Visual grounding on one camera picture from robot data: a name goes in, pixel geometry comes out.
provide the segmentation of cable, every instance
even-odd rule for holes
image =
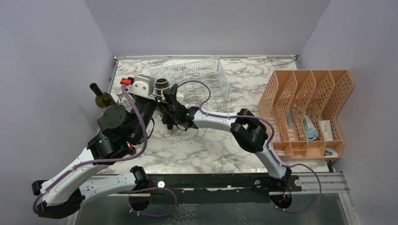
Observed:
[[[181,87],[181,86],[183,86],[183,85],[185,85],[185,84],[187,84],[187,83],[200,83],[200,84],[202,84],[203,86],[205,86],[205,87],[207,88],[207,90],[209,91],[209,97],[207,97],[206,100],[203,101],[203,102],[199,105],[199,110],[200,110],[201,113],[203,113],[204,115],[214,116],[214,117],[223,118],[223,119],[249,118],[249,119],[261,120],[261,121],[267,123],[267,124],[271,127],[272,133],[271,133],[271,136],[269,137],[269,139],[268,139],[268,141],[267,141],[267,143],[266,143],[266,148],[267,148],[267,150],[269,151],[269,153],[271,154],[272,158],[273,158],[277,163],[281,164],[282,166],[284,166],[284,167],[286,167],[286,168],[293,168],[293,167],[296,167],[296,166],[298,166],[298,165],[304,166],[305,168],[309,169],[309,170],[315,175],[316,179],[318,180],[318,184],[319,184],[319,195],[318,195],[318,198],[316,199],[316,201],[315,201],[311,206],[309,206],[309,207],[306,208],[306,209],[298,210],[298,211],[285,210],[285,209],[279,208],[279,207],[277,207],[277,206],[276,206],[275,208],[277,208],[277,209],[279,209],[279,210],[282,210],[283,212],[288,212],[288,213],[301,213],[301,212],[306,212],[306,211],[311,210],[313,207],[315,207],[315,205],[318,204],[318,202],[319,202],[320,199],[321,199],[321,195],[322,195],[321,181],[319,180],[318,175],[315,173],[315,171],[314,171],[313,169],[311,169],[311,168],[308,167],[307,165],[304,165],[304,164],[302,164],[302,163],[297,163],[297,164],[294,164],[294,165],[286,165],[285,163],[279,161],[279,160],[276,158],[276,156],[273,154],[273,152],[272,152],[272,151],[270,150],[270,148],[269,148],[269,143],[270,143],[271,140],[274,138],[275,130],[274,130],[274,127],[272,126],[272,124],[271,124],[268,120],[266,120],[266,119],[264,119],[264,118],[261,118],[261,117],[257,117],[257,116],[248,116],[248,115],[223,116],[223,115],[217,115],[217,114],[212,114],[212,113],[205,112],[204,110],[202,110],[202,106],[203,106],[203,104],[205,104],[205,103],[210,99],[210,97],[211,97],[211,90],[210,90],[209,86],[207,86],[207,85],[206,85],[205,83],[203,83],[202,81],[185,81],[185,82],[183,82],[182,84],[180,84],[178,87]]]
[[[137,192],[150,191],[150,190],[159,190],[159,189],[160,190],[166,190],[166,191],[170,192],[173,195],[173,197],[174,197],[174,207],[173,207],[173,209],[170,212],[165,213],[165,214],[160,214],[160,215],[144,213],[144,212],[141,212],[141,211],[135,211],[131,207],[130,203],[128,203],[129,204],[129,208],[130,208],[130,212],[136,212],[137,215],[142,214],[142,215],[149,216],[149,217],[166,217],[166,216],[169,216],[170,214],[172,214],[177,208],[177,196],[176,196],[176,194],[174,194],[174,192],[172,190],[170,190],[168,188],[165,188],[165,187],[161,187],[161,188],[160,187],[155,187],[155,188],[154,187],[150,187],[150,188],[146,188],[146,189],[142,189],[142,190],[128,191],[128,193],[137,193]]]
[[[73,170],[76,170],[77,168],[86,165],[86,164],[91,164],[91,163],[115,163],[115,162],[122,162],[122,161],[128,161],[128,160],[132,160],[135,159],[139,156],[141,156],[145,149],[146,146],[148,144],[148,136],[146,133],[146,127],[145,127],[145,123],[144,120],[142,119],[142,116],[138,110],[138,108],[136,107],[136,105],[134,104],[134,101],[131,99],[130,95],[127,93],[126,91],[126,85],[122,85],[122,92],[124,94],[124,96],[127,98],[127,100],[129,101],[131,107],[133,108],[135,114],[137,115],[139,124],[141,125],[141,129],[142,129],[142,133],[144,135],[144,145],[142,146],[141,151],[139,151],[136,155],[134,156],[130,156],[130,157],[126,157],[126,158],[113,158],[113,159],[96,159],[96,160],[88,160],[85,162],[81,162],[79,164],[74,165],[71,169],[67,170],[65,173],[63,173],[61,176],[59,176],[57,179],[54,180],[54,182],[52,184],[50,184],[44,191],[45,193],[47,193],[49,190],[51,190],[58,182],[60,182],[62,179],[64,179],[68,174],[70,174]],[[43,193],[40,193],[35,201],[33,202],[33,212],[35,214],[38,214],[37,209],[36,209],[36,205],[38,203],[38,201],[40,200],[40,198],[42,198],[44,196]]]
[[[286,193],[286,191],[287,191],[288,189],[290,189],[290,193],[291,193],[291,188],[288,186],[288,187],[285,189],[285,191],[282,193],[282,194],[283,194],[283,198],[284,198],[285,193]]]
[[[148,139],[152,136],[153,130],[155,129],[155,120],[153,119],[153,117],[151,117],[151,121],[153,123],[153,127],[152,127],[152,130],[151,130],[151,133],[148,136]]]

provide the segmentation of orange desk organizer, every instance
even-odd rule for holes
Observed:
[[[282,160],[334,160],[343,153],[344,141],[338,130],[336,117],[354,81],[347,70],[276,70],[259,102],[261,117],[271,122],[275,129],[272,146],[282,153]],[[287,123],[289,110],[293,127]],[[303,116],[308,115],[318,138],[308,141],[304,130]],[[320,128],[320,120],[329,120],[333,141],[326,141]],[[271,129],[266,124],[267,133]],[[325,157],[330,148],[338,157]]]

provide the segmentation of teal object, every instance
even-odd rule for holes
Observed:
[[[306,131],[306,136],[309,141],[313,141],[318,138],[318,131],[315,129],[315,126],[311,122],[310,118],[304,114],[303,116],[303,124],[304,130]]]
[[[289,127],[294,127],[294,123],[293,123],[293,117],[291,116],[291,111],[289,109],[289,111],[287,112],[287,124]]]

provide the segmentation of marble countertop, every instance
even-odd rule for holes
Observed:
[[[115,90],[124,77],[150,75],[150,69],[197,60],[120,60],[111,95],[117,99]],[[297,69],[294,60],[222,60],[230,83],[228,112],[249,109],[259,115],[258,102],[272,72],[277,69]],[[155,128],[144,154],[137,159],[115,163],[100,174],[120,174],[138,165],[146,173],[265,173],[267,169],[258,158],[239,147],[232,134],[214,129],[167,130],[158,113],[153,116]],[[316,172],[328,172],[325,161],[306,161]],[[293,172],[308,172],[304,167],[292,168]]]

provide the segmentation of screw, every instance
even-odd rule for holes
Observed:
[[[297,187],[301,187],[301,181],[300,181],[299,179],[295,180],[295,181],[294,181],[294,184],[295,184]]]
[[[158,183],[158,187],[164,188],[165,183],[163,181],[159,181]]]
[[[260,188],[260,187],[261,187],[261,181],[256,180],[256,181],[254,182],[254,185],[255,185],[257,188]]]

